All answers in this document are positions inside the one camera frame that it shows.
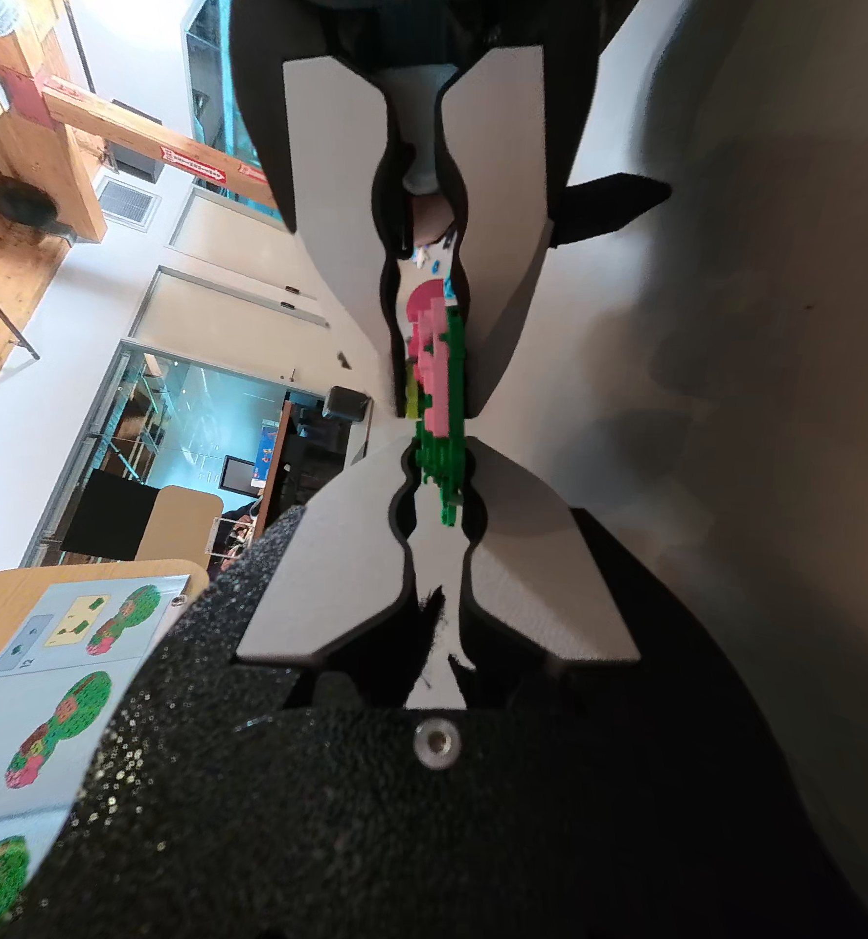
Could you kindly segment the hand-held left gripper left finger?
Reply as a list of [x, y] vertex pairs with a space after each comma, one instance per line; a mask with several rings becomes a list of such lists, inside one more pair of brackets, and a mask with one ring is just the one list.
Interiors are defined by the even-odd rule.
[[416, 488], [404, 434], [345, 470], [303, 516], [236, 651], [247, 664], [314, 667], [416, 598], [397, 521]]

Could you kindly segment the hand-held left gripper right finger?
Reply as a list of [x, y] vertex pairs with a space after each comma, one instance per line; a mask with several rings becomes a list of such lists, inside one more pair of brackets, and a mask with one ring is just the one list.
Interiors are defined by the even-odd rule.
[[564, 665], [635, 663], [640, 652], [568, 504], [482, 440], [467, 440], [471, 612]]

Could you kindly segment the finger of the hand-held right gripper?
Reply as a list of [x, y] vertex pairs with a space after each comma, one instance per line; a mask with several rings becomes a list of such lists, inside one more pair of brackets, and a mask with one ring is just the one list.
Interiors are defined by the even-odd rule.
[[296, 233], [326, 288], [365, 335], [398, 417], [406, 349], [397, 321], [400, 141], [381, 88], [332, 56], [283, 66]]
[[444, 92], [446, 153], [466, 221], [456, 258], [466, 302], [466, 407], [480, 415], [519, 345], [549, 246], [544, 53], [489, 51]]

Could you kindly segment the green and pink lego assembly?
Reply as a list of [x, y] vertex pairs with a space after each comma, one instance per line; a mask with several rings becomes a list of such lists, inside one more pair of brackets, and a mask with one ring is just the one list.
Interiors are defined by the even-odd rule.
[[411, 292], [406, 315], [407, 359], [417, 362], [426, 395], [424, 417], [415, 421], [415, 463], [423, 482], [439, 488], [441, 523], [453, 527], [466, 474], [465, 324], [452, 288], [441, 278]]

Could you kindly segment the lego instruction booklet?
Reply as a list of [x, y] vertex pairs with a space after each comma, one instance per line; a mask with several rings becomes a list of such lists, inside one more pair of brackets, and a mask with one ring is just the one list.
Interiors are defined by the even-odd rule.
[[52, 585], [0, 652], [0, 918], [68, 820], [112, 711], [189, 580]]

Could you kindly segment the person's right hand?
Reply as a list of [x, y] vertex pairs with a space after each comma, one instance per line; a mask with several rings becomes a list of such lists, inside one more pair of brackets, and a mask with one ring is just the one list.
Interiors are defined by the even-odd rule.
[[454, 212], [442, 193], [411, 194], [412, 244], [416, 248], [434, 244], [454, 223]]

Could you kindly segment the light wooden board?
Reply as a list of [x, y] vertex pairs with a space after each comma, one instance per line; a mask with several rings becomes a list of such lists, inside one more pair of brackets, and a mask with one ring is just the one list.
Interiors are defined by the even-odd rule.
[[177, 486], [161, 488], [135, 560], [188, 560], [207, 570], [208, 548], [223, 510], [218, 495]]

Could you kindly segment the glass office window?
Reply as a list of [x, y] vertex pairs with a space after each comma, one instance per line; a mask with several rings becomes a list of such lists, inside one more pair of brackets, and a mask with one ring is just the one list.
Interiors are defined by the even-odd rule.
[[227, 455], [255, 460], [264, 425], [278, 426], [283, 406], [293, 413], [322, 406], [290, 380], [254, 378], [193, 359], [122, 343], [69, 449], [24, 552], [22, 566], [90, 561], [60, 549], [92, 470], [157, 487], [218, 495], [228, 511], [256, 497], [218, 486]]

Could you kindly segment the white air vent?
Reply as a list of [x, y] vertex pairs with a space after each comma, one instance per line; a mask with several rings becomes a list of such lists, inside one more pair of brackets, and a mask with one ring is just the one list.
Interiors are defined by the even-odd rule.
[[109, 176], [99, 182], [97, 194], [106, 219], [138, 232], [149, 230], [161, 201], [158, 194]]

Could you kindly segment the black partition panel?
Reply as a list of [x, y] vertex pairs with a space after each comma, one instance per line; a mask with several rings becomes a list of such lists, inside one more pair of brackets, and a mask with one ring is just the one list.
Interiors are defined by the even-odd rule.
[[60, 549], [133, 561], [160, 490], [101, 469], [92, 470]]

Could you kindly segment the black round ceiling speaker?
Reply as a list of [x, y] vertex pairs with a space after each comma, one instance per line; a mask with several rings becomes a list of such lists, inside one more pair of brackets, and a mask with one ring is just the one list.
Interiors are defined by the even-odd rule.
[[20, 179], [0, 178], [0, 215], [19, 224], [65, 241], [77, 239], [74, 229], [59, 221], [58, 207], [49, 194]]

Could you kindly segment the thin metal rod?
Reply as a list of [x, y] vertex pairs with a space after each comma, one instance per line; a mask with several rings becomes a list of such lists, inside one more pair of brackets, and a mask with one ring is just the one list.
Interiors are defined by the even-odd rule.
[[32, 357], [33, 360], [35, 360], [35, 361], [40, 361], [40, 360], [41, 360], [41, 355], [40, 355], [40, 353], [36, 350], [36, 348], [35, 348], [34, 346], [32, 346], [32, 345], [26, 340], [26, 338], [24, 337], [24, 335], [23, 335], [23, 333], [21, 332], [21, 330], [20, 330], [20, 329], [16, 326], [16, 324], [10, 319], [10, 317], [5, 313], [5, 311], [3, 310], [3, 308], [2, 308], [1, 306], [0, 306], [0, 321], [3, 323], [3, 325], [4, 325], [4, 326], [6, 327], [6, 329], [9, 331], [11, 337], [16, 341], [16, 345], [17, 345], [19, 348], [22, 348], [23, 350], [25, 350], [25, 351]]

